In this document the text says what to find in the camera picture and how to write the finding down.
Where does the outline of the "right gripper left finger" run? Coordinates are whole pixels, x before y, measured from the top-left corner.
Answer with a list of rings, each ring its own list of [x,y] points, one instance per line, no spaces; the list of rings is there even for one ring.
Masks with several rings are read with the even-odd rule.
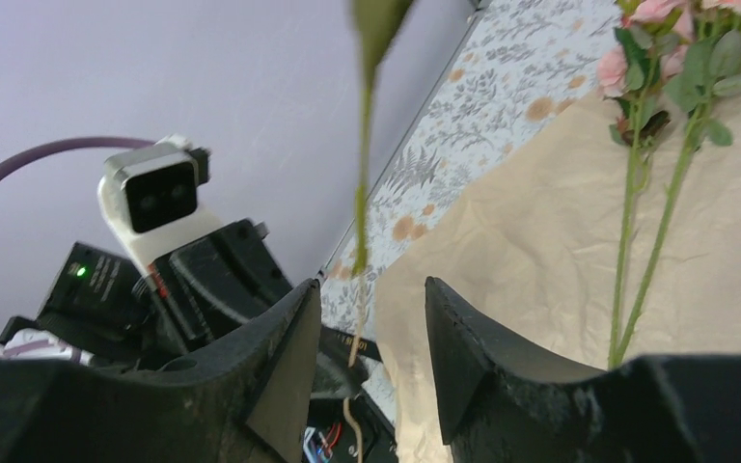
[[[320,313],[309,280],[158,371],[0,361],[0,462],[297,462]]]

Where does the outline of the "peach paper flower bouquet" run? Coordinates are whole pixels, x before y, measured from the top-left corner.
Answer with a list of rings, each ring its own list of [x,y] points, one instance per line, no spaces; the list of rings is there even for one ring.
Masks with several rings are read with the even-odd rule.
[[[626,157],[615,107],[589,95],[470,183],[376,285],[376,335],[397,397],[398,458],[449,462],[425,322],[425,280],[543,348],[607,365]],[[741,95],[729,147],[694,157],[628,355],[741,353]]]

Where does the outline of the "small pink rose stem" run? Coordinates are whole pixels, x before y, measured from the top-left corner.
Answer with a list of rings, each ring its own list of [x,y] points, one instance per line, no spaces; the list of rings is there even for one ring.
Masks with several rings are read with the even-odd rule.
[[[658,107],[663,85],[682,69],[685,50],[694,38],[691,1],[617,1],[620,25],[617,45],[599,60],[597,79],[606,100],[620,113],[609,126],[611,138],[627,151],[626,173],[613,289],[608,367],[618,367],[634,328],[632,314],[624,322],[626,274],[633,241],[635,208],[651,172],[650,156],[669,112]]]

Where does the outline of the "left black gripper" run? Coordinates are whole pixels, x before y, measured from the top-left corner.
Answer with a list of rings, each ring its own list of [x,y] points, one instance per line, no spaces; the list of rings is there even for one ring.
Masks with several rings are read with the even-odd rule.
[[[285,297],[292,284],[242,219],[157,259],[132,289],[149,310],[135,370],[169,362],[226,336]]]

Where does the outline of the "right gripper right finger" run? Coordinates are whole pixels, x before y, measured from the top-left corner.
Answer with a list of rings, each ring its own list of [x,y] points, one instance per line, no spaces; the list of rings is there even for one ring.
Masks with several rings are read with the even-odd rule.
[[[549,351],[425,280],[440,432],[456,462],[741,462],[741,355],[610,371]]]

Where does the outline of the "black gold-lettered ribbon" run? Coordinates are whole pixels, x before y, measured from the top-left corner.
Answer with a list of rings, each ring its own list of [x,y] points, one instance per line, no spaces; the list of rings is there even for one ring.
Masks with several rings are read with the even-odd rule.
[[[355,336],[331,327],[322,326],[320,330],[320,340],[326,346],[334,348],[336,351],[348,356],[353,348]],[[381,355],[378,346],[374,340],[360,338],[357,341],[357,355],[381,363]]]

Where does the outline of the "cream bud rose stem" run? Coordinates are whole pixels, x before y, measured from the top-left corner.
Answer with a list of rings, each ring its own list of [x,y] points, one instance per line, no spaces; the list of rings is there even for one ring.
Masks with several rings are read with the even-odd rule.
[[[359,282],[357,321],[354,344],[348,355],[347,368],[357,361],[357,341],[366,322],[369,292],[368,267],[368,197],[371,150],[371,126],[377,71],[384,61],[414,2],[412,0],[354,0],[350,3],[353,27],[358,40],[362,86],[358,184],[354,198],[355,260],[352,276]]]

